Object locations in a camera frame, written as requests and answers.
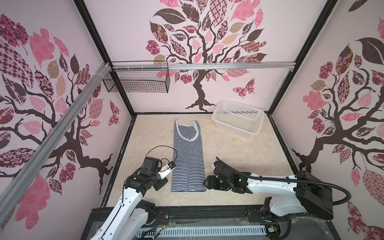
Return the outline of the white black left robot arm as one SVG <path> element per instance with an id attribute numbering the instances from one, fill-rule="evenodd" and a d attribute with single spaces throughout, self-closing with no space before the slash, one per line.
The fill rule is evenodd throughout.
<path id="1" fill-rule="evenodd" d="M 155 204 L 145 201 L 148 190 L 161 189 L 172 172 L 174 161 L 163 164 L 162 160 L 145 157 L 144 162 L 124 182 L 122 195 L 93 240 L 132 240 L 140 228 L 155 218 Z"/>

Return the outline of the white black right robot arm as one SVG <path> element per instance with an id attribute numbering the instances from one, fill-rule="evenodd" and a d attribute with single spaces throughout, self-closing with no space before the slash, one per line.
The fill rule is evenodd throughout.
<path id="1" fill-rule="evenodd" d="M 268 193 L 263 212 L 277 217 L 308 213 L 316 218 L 332 220 L 332 187 L 305 171 L 288 177 L 261 176 L 239 172 L 220 159 L 213 163 L 214 173 L 206 178 L 209 190 L 239 194 Z"/>

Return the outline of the blue white striped tank top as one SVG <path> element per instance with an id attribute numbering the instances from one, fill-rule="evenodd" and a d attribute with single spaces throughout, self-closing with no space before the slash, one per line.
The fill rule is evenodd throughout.
<path id="1" fill-rule="evenodd" d="M 174 162 L 172 170 L 173 193 L 205 192 L 206 180 L 203 141 L 200 123 L 192 121 L 191 125 L 174 122 Z"/>

